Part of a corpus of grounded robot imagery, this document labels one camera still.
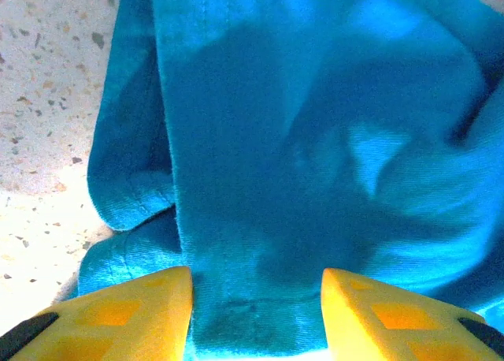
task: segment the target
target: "blue fabric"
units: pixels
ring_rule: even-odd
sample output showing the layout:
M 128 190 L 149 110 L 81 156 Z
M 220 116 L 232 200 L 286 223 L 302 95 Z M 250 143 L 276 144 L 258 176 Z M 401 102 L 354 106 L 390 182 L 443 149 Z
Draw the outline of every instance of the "blue fabric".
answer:
M 190 266 L 186 359 L 324 352 L 325 267 L 504 330 L 503 73 L 478 0 L 120 0 L 77 293 Z

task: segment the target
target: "black rubber pad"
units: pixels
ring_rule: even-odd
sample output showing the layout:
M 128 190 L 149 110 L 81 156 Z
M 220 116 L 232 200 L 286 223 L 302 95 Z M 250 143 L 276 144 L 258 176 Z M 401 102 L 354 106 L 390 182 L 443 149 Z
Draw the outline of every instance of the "black rubber pad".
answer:
M 0 361 L 7 361 L 18 353 L 58 318 L 59 315 L 55 312 L 48 312 L 25 320 L 12 328 L 0 337 Z
M 504 335 L 486 324 L 468 318 L 458 321 L 474 336 L 483 341 L 490 349 L 504 359 Z

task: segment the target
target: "speckled floor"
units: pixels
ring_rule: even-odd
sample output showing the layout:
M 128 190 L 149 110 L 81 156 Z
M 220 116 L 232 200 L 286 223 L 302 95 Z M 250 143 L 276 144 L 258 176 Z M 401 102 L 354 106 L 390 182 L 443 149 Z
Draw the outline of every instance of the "speckled floor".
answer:
M 110 235 L 86 168 L 118 2 L 0 0 L 0 335 L 64 296 Z

